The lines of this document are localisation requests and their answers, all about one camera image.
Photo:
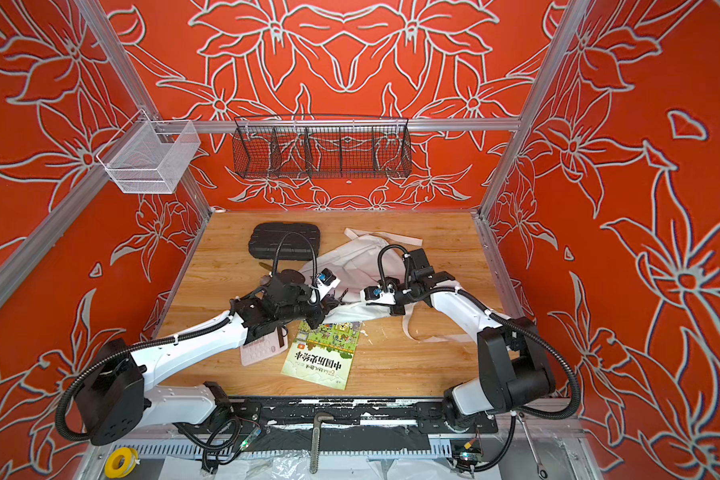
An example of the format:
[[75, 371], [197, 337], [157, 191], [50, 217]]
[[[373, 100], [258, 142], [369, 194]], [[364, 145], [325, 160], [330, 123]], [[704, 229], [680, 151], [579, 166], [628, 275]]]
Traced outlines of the white student backpack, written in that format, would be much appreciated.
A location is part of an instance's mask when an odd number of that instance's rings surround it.
[[[405, 306], [405, 314], [391, 314], [390, 307], [370, 306], [362, 297], [362, 291], [369, 286], [376, 286], [380, 280], [377, 267], [377, 255], [382, 248], [390, 244], [421, 247], [423, 240], [417, 237], [393, 234], [383, 231], [365, 231], [346, 228], [344, 235], [350, 240], [341, 246], [317, 257], [318, 273], [323, 269], [330, 270], [340, 281], [332, 293], [336, 299], [342, 297], [342, 304], [360, 302], [360, 306], [341, 305], [338, 313], [329, 313], [324, 323], [365, 322], [390, 316], [402, 316], [402, 330], [405, 336], [417, 343], [441, 343], [469, 341], [466, 334], [419, 337], [409, 332], [414, 306]], [[404, 273], [403, 260], [399, 255], [386, 253], [382, 261], [387, 279], [402, 280]]]

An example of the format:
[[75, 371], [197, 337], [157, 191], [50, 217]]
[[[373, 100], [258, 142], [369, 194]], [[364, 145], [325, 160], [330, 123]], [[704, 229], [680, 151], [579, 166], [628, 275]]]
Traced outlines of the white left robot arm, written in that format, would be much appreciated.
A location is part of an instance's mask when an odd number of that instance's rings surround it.
[[207, 407], [168, 407], [152, 391], [172, 375], [216, 354], [238, 349], [304, 320], [320, 326], [326, 299], [339, 278], [329, 269], [271, 269], [268, 279], [227, 310], [171, 336], [127, 345], [110, 341], [62, 393], [54, 416], [58, 434], [72, 442], [107, 445], [149, 424], [205, 421], [219, 406], [217, 390], [201, 387], [195, 401]]

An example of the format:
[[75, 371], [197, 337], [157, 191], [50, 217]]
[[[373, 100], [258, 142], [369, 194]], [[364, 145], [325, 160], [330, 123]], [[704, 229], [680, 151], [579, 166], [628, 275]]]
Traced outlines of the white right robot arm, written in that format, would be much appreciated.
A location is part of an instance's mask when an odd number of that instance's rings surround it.
[[[447, 389], [443, 413], [451, 427], [462, 428], [479, 414], [523, 413], [546, 420], [564, 420], [580, 408], [582, 393], [576, 373], [563, 355], [544, 340], [526, 317], [509, 317], [480, 301], [447, 272], [437, 272], [424, 250], [393, 244], [376, 258], [380, 275], [364, 295], [394, 313], [420, 302], [449, 317], [477, 347], [478, 376]], [[540, 410], [530, 404], [552, 394], [555, 361], [569, 387], [568, 404]]]

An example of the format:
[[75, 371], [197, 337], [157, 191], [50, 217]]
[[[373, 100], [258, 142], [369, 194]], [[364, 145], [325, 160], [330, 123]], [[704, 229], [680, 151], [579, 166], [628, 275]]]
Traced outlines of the pink calculator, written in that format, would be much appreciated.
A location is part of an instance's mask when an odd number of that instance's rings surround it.
[[244, 367], [251, 366], [280, 355], [287, 348], [288, 335], [278, 331], [271, 332], [239, 349], [241, 365]]

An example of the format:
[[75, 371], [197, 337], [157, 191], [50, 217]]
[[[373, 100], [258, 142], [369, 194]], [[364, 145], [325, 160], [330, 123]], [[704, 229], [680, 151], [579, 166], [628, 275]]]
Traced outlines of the black plastic tool case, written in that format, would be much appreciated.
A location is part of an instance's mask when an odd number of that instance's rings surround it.
[[265, 222], [256, 225], [248, 242], [248, 251], [256, 259], [308, 261], [318, 255], [321, 231], [302, 222]]

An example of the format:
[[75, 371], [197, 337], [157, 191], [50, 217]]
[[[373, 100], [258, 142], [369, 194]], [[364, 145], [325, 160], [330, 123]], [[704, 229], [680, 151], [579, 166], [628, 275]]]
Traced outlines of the green illustrated book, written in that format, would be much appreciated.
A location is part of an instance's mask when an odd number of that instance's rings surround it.
[[311, 329], [302, 321], [281, 373], [324, 387], [345, 390], [359, 341], [359, 322], [324, 324]]

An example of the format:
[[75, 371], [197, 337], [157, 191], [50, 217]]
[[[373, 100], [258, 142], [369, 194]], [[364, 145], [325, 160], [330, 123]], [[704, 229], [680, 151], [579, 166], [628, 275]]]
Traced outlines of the yellow tape roll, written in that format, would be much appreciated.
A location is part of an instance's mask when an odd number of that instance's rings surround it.
[[139, 454], [136, 449], [121, 447], [114, 450], [107, 458], [104, 474], [108, 479], [122, 479], [128, 476], [139, 464]]

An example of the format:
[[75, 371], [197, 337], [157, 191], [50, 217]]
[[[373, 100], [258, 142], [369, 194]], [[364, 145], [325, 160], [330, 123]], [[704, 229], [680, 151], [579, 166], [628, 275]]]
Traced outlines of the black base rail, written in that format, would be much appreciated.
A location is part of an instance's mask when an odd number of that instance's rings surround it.
[[333, 417], [331, 426], [415, 427], [436, 434], [499, 431], [497, 422], [484, 413], [449, 426], [440, 397], [232, 396], [230, 401], [241, 417], [280, 429], [310, 427], [317, 414], [327, 413]]

